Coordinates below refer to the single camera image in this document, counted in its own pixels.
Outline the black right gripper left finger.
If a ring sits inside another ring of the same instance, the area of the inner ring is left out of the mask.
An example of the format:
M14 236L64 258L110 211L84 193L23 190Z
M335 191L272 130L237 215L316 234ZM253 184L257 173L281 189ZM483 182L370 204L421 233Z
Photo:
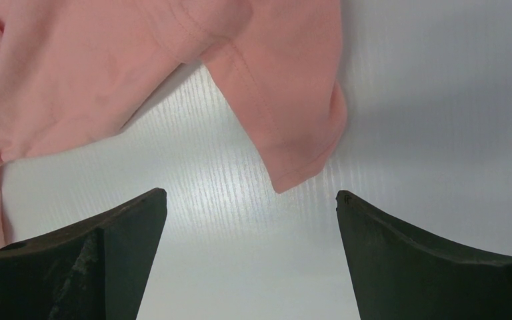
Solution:
M135 319L167 217L152 189L0 249L0 319Z

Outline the pink t shirt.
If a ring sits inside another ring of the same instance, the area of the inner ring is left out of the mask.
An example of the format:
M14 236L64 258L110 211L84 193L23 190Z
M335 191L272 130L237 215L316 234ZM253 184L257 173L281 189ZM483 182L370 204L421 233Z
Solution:
M200 60L285 192L343 132L342 46L339 1L0 1L0 167L118 134Z

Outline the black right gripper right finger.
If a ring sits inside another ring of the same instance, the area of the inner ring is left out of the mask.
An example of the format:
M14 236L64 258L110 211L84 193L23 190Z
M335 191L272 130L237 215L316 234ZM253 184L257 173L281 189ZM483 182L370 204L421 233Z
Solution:
M512 256L462 245L349 191L337 218L362 319L512 319Z

